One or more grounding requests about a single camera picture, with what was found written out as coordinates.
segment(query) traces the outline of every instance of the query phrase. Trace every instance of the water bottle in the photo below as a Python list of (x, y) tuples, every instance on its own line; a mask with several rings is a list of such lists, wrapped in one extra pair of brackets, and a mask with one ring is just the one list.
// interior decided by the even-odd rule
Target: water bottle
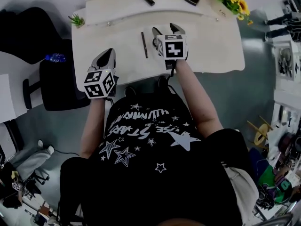
[(53, 63), (63, 63), (66, 62), (66, 57), (63, 54), (54, 53), (51, 55), (46, 55), (45, 59), (47, 61), (53, 62)]

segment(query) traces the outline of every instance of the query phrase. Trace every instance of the concrete floor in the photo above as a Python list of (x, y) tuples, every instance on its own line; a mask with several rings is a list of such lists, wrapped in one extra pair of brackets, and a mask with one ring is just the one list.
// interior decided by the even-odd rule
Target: concrete floor
[[(273, 92), (275, 87), (275, 60), (271, 46), (262, 42), (268, 27), (263, 25), (266, 15), (262, 10), (253, 11), (254, 24), (246, 25), (239, 21), (246, 67), (243, 71), (223, 74), (198, 73), (197, 77), (211, 97), (222, 125), (225, 128), (239, 129), (248, 140), (253, 140), (254, 131), (246, 120), (260, 125), (258, 115), (271, 121), (273, 113)], [(140, 92), (152, 92), (157, 78), (147, 79), (131, 84)], [(183, 98), (177, 78), (170, 84)], [(125, 86), (118, 87), (115, 100), (123, 97)], [(17, 118), (17, 124), (25, 142), (25, 150), (35, 147), (38, 139), (44, 144), (51, 144), (64, 152), (79, 152), (81, 133), (86, 121), (88, 107), (63, 112), (48, 112), (43, 105), (30, 110)], [(60, 198), (60, 167), (74, 155), (55, 152), (42, 168), (50, 175), (50, 180), (40, 186), (43, 198), (55, 209)]]

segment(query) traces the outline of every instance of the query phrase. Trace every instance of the white star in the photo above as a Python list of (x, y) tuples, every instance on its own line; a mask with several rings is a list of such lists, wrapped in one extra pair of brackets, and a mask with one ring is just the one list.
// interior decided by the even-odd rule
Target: white star
[(120, 147), (119, 145), (116, 145), (116, 144), (115, 144), (116, 141), (117, 141), (117, 140), (113, 141), (112, 143), (110, 143), (110, 142), (107, 141), (107, 145), (100, 151), (100, 153), (103, 153), (103, 152), (106, 151), (106, 152), (107, 152), (107, 157), (108, 157), (108, 159), (109, 159), (112, 150), (115, 149), (115, 148)]
[(149, 139), (149, 141), (147, 142), (147, 144), (150, 144), (150, 146), (153, 146), (154, 144), (157, 144), (157, 143), (155, 142), (155, 139), (152, 138), (152, 139)]
[(164, 163), (162, 163), (162, 164), (157, 163), (157, 167), (155, 170), (159, 171), (159, 173), (162, 173), (163, 171), (165, 171), (166, 168), (164, 167)]
[(183, 132), (181, 135), (174, 132), (168, 132), (175, 140), (170, 146), (181, 145), (186, 151), (190, 151), (190, 142), (201, 141), (200, 139), (190, 137), (188, 132)]
[(124, 149), (122, 152), (121, 151), (114, 151), (118, 158), (115, 161), (115, 164), (118, 162), (122, 162), (126, 167), (128, 167), (128, 159), (131, 157), (136, 156), (135, 154), (129, 153), (128, 152), (128, 147), (126, 149)]
[(142, 108), (142, 106), (139, 106), (138, 104), (131, 105), (131, 109), (137, 109), (139, 111), (139, 108)]
[(173, 121), (175, 121), (175, 120), (178, 120), (178, 119), (179, 119), (179, 117), (177, 117), (177, 116), (174, 116), (174, 117), (172, 117), (171, 119), (173, 119)]

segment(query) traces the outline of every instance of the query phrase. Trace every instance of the white desk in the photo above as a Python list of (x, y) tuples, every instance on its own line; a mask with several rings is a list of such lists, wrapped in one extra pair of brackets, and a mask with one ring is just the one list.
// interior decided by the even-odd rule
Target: white desk
[[(155, 26), (163, 34), (171, 34), (169, 23), (175, 23), (186, 31), (189, 47), (187, 61), (194, 72), (226, 73), (244, 69), (244, 54), (235, 18), (220, 18), (217, 21), (218, 15), (211, 10), (207, 0), (201, 0), (197, 7), (183, 3), (183, 0), (154, 1), (158, 6), (149, 7), (148, 13), (143, 0), (92, 0), (87, 2), (86, 8), (75, 12), (84, 18), (88, 15), (89, 23), (98, 23), (84, 25), (79, 29), (72, 27), (73, 57), (79, 90), (84, 91), (83, 82), (93, 59), (108, 48), (116, 50), (118, 84), (169, 74), (164, 61), (152, 46), (151, 32)], [(138, 7), (136, 11), (132, 11), (133, 4)], [(122, 16), (120, 11), (124, 11), (125, 15)], [(141, 32), (145, 36), (147, 59)]]

